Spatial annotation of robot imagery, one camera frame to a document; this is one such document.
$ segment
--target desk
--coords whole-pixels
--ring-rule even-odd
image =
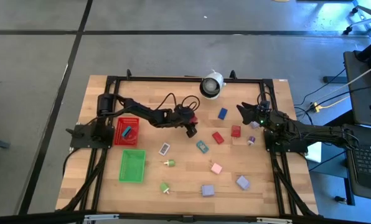
[[[78,122],[84,124],[95,117],[97,96],[104,92],[106,78],[103,75],[90,76]],[[278,109],[295,119],[288,81],[273,80],[273,84]],[[151,108],[156,108],[169,92],[176,95],[177,102],[181,102],[187,95],[200,98],[200,107],[195,112],[199,120],[196,126],[198,133],[188,138],[184,128],[156,129],[140,119],[137,148],[146,150],[144,181],[142,184],[118,181],[122,152],[128,147],[112,147],[106,158],[97,210],[152,214],[278,215],[270,155],[265,150],[263,128],[252,129],[242,125],[242,117],[236,109],[236,105],[242,101],[256,103],[259,85],[228,83],[216,100],[203,98],[199,93],[199,83],[196,82],[121,81],[119,87],[120,95]],[[168,99],[161,108],[173,108],[172,99]],[[223,121],[217,118],[221,108],[228,109]],[[240,138],[230,137],[232,125],[241,126]],[[216,131],[224,138],[221,145],[212,137]],[[247,146],[247,137],[251,135],[256,137],[253,147]],[[206,154],[196,148],[195,144],[199,140],[209,146]],[[164,157],[158,154],[163,142],[171,145]],[[306,161],[297,154],[288,153],[287,156],[293,187],[309,208],[317,213]],[[90,149],[80,149],[68,160],[57,209],[68,204],[82,186],[89,158]],[[174,159],[176,166],[165,166],[163,162],[167,159]],[[223,167],[219,175],[210,171],[210,161]],[[244,175],[251,182],[249,190],[242,191],[235,183],[239,175]],[[163,181],[169,184],[170,195],[159,190],[159,184]],[[201,196],[201,185],[204,184],[215,186],[214,197]],[[92,193],[93,186],[89,191],[86,208],[91,206]],[[284,187],[282,193],[285,209],[289,212]]]

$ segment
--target white camera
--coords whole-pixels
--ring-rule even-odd
[[[225,86],[223,75],[214,71],[202,80],[199,90],[206,99],[214,100],[218,98],[223,86]]]

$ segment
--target keyboard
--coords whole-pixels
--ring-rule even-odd
[[[353,160],[357,172],[357,182],[371,188],[371,147],[362,146],[354,149]]]

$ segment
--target white cable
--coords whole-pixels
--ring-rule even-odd
[[[334,91],[332,91],[332,92],[326,94],[325,96],[321,97],[320,99],[318,99],[318,100],[316,100],[316,101],[314,101],[314,102],[317,102],[317,101],[323,99],[324,97],[326,97],[326,96],[328,96],[328,95],[330,95],[330,94],[335,93],[336,91],[340,90],[341,88],[343,88],[343,87],[345,87],[345,86],[347,86],[347,85],[350,85],[351,83],[355,82],[355,81],[358,80],[359,78],[361,78],[361,77],[363,77],[364,75],[368,74],[368,72],[371,72],[371,68],[370,68],[368,71],[366,71],[366,72],[364,72],[363,74],[361,74],[361,75],[359,75],[358,77],[356,77],[355,79],[353,79],[352,81],[350,81],[350,82],[346,83],[345,85],[341,86],[341,87],[338,88],[337,90],[334,90]]]

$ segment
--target pink block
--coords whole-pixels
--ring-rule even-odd
[[[217,163],[213,164],[212,168],[210,169],[215,174],[219,174],[222,171],[222,167]]]

